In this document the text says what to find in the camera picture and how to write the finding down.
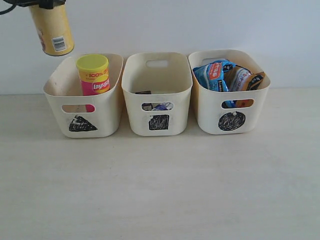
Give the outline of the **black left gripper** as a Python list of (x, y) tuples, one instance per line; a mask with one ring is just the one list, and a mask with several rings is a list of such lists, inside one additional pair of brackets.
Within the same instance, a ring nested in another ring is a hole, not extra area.
[(42, 9), (53, 9), (64, 5), (66, 0), (15, 0), (14, 3), (19, 7), (38, 6)]

